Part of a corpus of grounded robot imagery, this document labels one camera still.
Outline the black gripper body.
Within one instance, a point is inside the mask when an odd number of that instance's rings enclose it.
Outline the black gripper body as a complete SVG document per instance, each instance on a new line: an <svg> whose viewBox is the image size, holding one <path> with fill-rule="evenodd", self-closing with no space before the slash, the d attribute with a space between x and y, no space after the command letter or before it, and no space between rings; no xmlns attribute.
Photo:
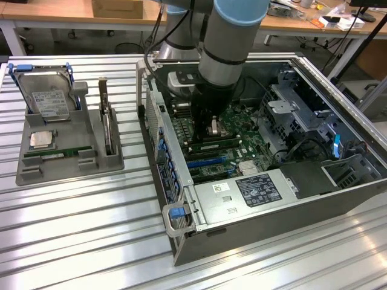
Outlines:
<svg viewBox="0 0 387 290"><path fill-rule="evenodd" d="M198 143L207 137L207 127L212 117L219 117L228 107L236 85L215 86L211 83L197 84L191 99L193 121L192 141Z"/></svg>

